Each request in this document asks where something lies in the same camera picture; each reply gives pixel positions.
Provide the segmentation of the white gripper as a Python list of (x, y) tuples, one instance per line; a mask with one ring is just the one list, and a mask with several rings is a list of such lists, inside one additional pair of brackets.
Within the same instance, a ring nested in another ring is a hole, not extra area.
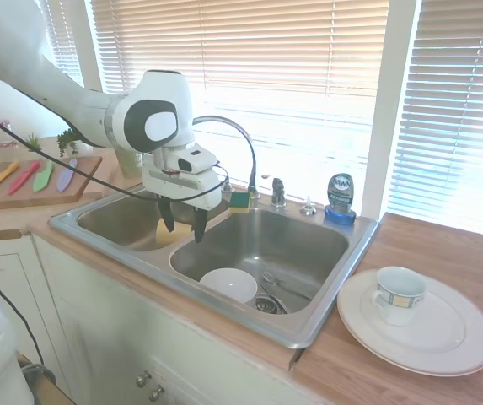
[(158, 148), (142, 157), (142, 183), (158, 197), (158, 209), (168, 232), (175, 228), (171, 200), (183, 200), (194, 209), (193, 231), (200, 243), (207, 227), (207, 210), (222, 200), (213, 166), (217, 157), (205, 148)]

